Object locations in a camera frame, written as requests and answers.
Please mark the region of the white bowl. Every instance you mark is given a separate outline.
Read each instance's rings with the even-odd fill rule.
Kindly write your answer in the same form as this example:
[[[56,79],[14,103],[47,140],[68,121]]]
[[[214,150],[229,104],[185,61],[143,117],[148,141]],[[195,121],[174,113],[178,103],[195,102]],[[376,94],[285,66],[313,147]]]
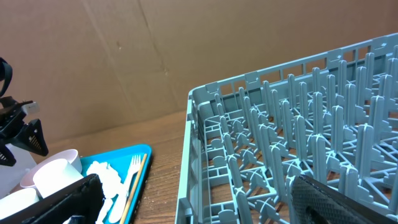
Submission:
[[[34,188],[18,190],[1,199],[1,219],[9,217],[39,201]]]

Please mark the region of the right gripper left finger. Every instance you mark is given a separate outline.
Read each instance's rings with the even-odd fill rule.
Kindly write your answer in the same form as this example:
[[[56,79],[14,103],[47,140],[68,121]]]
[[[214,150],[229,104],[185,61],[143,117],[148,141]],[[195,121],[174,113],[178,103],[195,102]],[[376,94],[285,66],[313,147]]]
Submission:
[[[33,205],[1,220],[7,223],[72,223],[94,224],[103,206],[102,183],[90,174]]]

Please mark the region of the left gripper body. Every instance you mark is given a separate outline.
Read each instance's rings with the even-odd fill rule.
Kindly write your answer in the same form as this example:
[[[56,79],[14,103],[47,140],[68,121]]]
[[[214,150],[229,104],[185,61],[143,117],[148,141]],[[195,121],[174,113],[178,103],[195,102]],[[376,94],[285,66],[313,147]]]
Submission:
[[[1,143],[10,144],[24,124],[24,118],[29,114],[29,105],[33,101],[16,101],[11,96],[4,96],[12,81],[12,67],[1,58]]]

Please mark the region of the grey dishwasher rack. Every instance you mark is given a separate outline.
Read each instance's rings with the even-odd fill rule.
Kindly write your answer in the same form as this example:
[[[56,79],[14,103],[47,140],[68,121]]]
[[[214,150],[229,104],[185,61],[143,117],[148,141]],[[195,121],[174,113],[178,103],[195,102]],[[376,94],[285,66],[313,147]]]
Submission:
[[[299,175],[397,218],[396,34],[189,92],[176,223],[292,223]]]

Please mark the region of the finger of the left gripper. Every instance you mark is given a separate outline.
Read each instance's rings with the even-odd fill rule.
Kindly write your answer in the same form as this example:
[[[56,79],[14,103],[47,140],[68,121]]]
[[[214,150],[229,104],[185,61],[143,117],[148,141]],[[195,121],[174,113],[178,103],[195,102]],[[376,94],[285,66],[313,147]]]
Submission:
[[[19,133],[11,139],[11,144],[40,156],[49,153],[39,119],[24,124]]]
[[[12,167],[16,163],[16,159],[12,152],[4,143],[0,143],[0,165]]]

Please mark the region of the teal plastic serving tray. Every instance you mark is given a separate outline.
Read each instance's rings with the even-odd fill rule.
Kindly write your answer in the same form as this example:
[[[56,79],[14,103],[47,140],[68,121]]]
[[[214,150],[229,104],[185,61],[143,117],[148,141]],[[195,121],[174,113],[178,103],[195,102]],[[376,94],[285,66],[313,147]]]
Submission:
[[[111,165],[111,167],[114,170],[116,170],[118,172],[118,175],[121,178],[121,183],[123,184],[124,180],[127,176],[127,171],[130,166],[132,156],[140,155],[141,159],[142,159],[144,154],[147,154],[146,163],[144,165],[144,169],[142,171],[141,178],[139,180],[136,193],[134,194],[134,198],[132,200],[132,204],[130,206],[125,224],[134,222],[134,218],[136,216],[136,207],[139,205],[139,203],[141,201],[142,191],[145,187],[147,175],[149,173],[149,168],[150,168],[150,164],[152,161],[152,148],[146,144],[139,144],[139,145],[135,145],[135,146],[125,147],[122,149],[117,149],[114,151],[105,152],[102,154],[96,154],[93,156],[80,158],[80,161],[82,164],[82,169],[83,169],[82,170],[83,176],[87,176],[86,171],[89,168],[89,166],[93,163],[93,161],[98,161],[99,163],[107,162],[108,164]],[[133,175],[129,191],[131,190],[131,188],[133,186],[135,176],[136,176],[136,173]],[[115,196],[115,198],[113,198],[113,205],[114,205],[118,195],[119,195],[119,193]],[[104,223],[110,223],[109,215],[112,211],[113,205],[110,208],[108,214],[106,215],[106,218],[103,220]]]

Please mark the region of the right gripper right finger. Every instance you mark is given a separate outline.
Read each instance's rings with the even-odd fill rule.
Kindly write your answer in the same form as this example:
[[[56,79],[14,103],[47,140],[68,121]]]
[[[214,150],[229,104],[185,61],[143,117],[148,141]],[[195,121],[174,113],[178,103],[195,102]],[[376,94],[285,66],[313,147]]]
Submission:
[[[289,210],[293,223],[397,224],[307,175],[291,181]]]

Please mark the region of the white paper cup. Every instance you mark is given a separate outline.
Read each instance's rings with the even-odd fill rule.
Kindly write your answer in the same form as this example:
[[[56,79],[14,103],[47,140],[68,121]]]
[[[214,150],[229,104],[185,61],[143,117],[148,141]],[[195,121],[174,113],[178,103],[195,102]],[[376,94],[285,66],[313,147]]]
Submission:
[[[33,182],[40,196],[46,198],[82,178],[66,159],[56,159],[41,167],[33,176]]]

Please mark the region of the crumpled white napkin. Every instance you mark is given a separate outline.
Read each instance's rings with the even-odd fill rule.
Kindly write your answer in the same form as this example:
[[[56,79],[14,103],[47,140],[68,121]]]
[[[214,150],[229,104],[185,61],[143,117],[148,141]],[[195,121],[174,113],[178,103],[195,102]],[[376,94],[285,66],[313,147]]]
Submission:
[[[121,178],[118,172],[107,162],[99,163],[98,161],[93,161],[87,169],[86,174],[97,174],[102,183],[105,200],[95,223],[103,224],[103,220],[106,218],[106,215],[113,205],[113,198],[121,191]]]

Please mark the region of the pink bowl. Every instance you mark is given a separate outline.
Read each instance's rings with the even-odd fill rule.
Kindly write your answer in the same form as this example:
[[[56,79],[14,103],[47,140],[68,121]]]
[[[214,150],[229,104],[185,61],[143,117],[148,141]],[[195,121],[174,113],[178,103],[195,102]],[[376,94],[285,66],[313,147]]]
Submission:
[[[45,160],[37,164],[35,167],[30,169],[28,173],[26,173],[19,182],[19,186],[22,188],[36,188],[33,181],[35,173],[41,167],[56,159],[66,159],[78,172],[82,173],[83,169],[78,151],[76,149],[67,149],[46,158]]]

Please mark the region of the wooden chopstick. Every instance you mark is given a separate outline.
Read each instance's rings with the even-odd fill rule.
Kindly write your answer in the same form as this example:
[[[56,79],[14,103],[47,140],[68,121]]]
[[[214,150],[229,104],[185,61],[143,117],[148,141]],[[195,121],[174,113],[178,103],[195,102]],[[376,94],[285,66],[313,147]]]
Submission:
[[[140,167],[139,167],[139,170],[136,172],[134,183],[133,183],[133,186],[132,186],[132,188],[131,188],[131,190],[129,192],[129,198],[127,199],[126,206],[124,207],[124,211],[123,211],[123,214],[122,214],[122,217],[121,217],[121,220],[120,220],[120,224],[124,224],[125,221],[126,221],[130,206],[132,204],[132,200],[134,198],[134,194],[136,193],[137,186],[138,186],[139,180],[141,178],[141,174],[142,174],[142,171],[144,169],[144,165],[146,163],[146,159],[147,159],[147,154],[144,154],[143,158],[140,159]]]

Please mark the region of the white plastic fork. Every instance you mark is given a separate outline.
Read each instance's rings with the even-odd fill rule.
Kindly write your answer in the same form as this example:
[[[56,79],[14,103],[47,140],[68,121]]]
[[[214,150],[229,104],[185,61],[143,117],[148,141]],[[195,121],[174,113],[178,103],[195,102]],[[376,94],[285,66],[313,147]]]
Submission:
[[[141,167],[141,156],[140,155],[132,156],[131,163],[127,171],[127,176],[120,188],[119,195],[109,215],[110,223],[116,223],[120,221],[124,212],[124,208],[126,206],[127,197],[129,195],[129,188],[131,185],[133,175],[139,170],[140,167]]]

